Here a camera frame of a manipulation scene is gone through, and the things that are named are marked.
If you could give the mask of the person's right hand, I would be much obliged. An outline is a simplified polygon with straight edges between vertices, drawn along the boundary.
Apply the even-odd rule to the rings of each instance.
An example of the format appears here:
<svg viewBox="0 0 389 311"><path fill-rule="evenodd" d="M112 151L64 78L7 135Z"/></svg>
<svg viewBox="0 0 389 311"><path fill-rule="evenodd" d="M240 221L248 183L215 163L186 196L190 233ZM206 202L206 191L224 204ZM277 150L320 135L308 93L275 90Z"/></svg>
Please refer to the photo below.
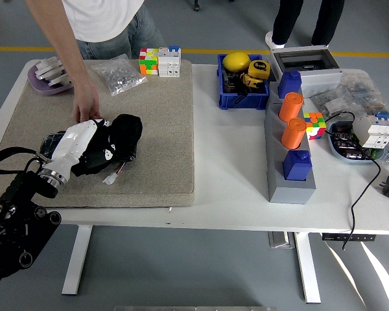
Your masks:
<svg viewBox="0 0 389 311"><path fill-rule="evenodd" d="M74 85L73 118L77 123L101 119L99 94L92 81Z"/></svg>

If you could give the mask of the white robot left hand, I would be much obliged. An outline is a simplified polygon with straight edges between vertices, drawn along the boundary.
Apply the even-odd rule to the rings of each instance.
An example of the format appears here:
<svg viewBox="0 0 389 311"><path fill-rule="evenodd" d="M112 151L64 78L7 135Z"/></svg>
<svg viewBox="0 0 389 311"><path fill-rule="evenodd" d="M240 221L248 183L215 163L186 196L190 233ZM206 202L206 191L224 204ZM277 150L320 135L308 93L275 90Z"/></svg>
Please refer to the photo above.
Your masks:
<svg viewBox="0 0 389 311"><path fill-rule="evenodd" d="M96 174L114 160L111 122L97 119L71 126L62 136L40 174L66 183L75 176Z"/></svg>

